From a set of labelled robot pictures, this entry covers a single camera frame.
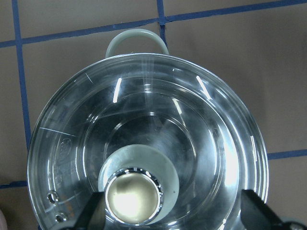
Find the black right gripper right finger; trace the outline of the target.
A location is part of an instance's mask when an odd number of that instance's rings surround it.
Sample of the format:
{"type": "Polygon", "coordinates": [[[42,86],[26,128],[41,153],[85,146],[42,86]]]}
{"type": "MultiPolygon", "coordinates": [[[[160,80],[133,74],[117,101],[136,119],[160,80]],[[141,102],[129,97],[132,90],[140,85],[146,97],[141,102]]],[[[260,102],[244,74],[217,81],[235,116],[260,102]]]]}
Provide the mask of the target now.
{"type": "Polygon", "coordinates": [[[282,220],[253,190],[241,190],[240,219],[247,230],[282,230],[282,220]]]}

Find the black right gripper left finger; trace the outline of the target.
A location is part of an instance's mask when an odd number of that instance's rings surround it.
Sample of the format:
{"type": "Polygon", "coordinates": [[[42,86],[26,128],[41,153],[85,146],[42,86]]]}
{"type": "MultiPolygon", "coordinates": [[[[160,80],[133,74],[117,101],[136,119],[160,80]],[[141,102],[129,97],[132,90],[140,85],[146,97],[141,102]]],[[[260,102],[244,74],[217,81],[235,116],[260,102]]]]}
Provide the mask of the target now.
{"type": "Polygon", "coordinates": [[[76,223],[65,230],[103,230],[106,224],[106,200],[104,192],[94,192],[76,223]]]}

